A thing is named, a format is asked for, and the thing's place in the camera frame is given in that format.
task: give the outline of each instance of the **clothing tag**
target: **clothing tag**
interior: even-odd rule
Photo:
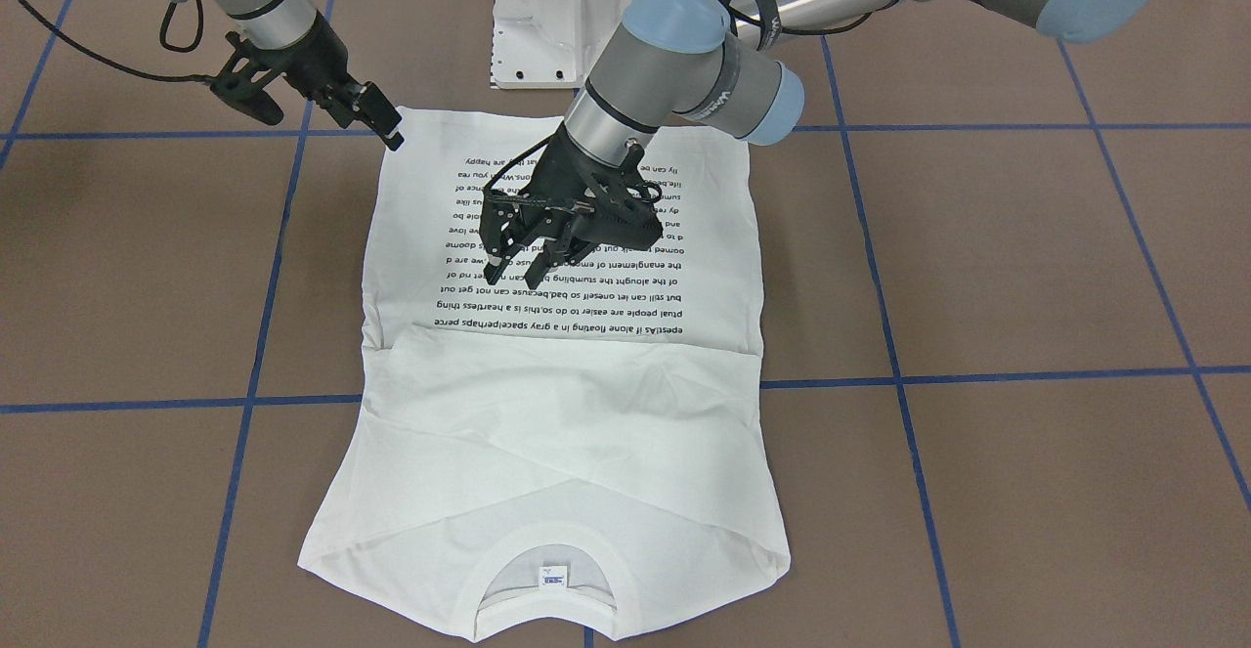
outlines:
[[[539,568],[539,585],[544,589],[568,589],[569,565],[543,565]]]

